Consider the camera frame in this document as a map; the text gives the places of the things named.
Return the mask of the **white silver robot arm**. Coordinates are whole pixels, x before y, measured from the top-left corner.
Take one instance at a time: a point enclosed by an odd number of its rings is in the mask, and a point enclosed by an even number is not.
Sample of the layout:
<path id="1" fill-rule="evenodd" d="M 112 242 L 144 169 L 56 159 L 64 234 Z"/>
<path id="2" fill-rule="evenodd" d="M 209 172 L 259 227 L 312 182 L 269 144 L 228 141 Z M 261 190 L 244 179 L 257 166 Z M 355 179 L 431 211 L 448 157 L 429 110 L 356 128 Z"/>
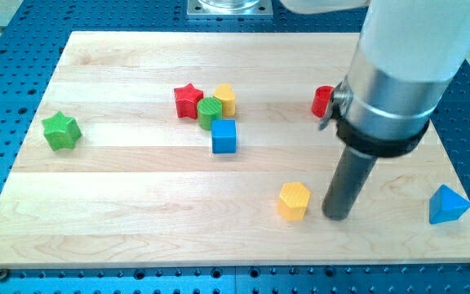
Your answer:
<path id="1" fill-rule="evenodd" d="M 412 151 L 470 51 L 470 0 L 282 0 L 316 14 L 367 7 L 350 68 L 320 126 L 337 122 L 346 152 L 392 158 Z"/>

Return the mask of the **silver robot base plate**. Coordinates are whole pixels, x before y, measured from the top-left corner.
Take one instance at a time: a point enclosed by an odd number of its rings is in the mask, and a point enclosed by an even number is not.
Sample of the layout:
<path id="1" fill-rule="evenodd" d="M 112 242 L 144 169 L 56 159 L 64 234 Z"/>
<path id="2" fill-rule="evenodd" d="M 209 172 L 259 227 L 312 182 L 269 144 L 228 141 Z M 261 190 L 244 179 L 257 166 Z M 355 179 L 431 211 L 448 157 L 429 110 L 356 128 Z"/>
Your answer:
<path id="1" fill-rule="evenodd" d="M 187 15 L 192 18 L 208 17 L 271 17 L 271 0 L 188 0 Z"/>

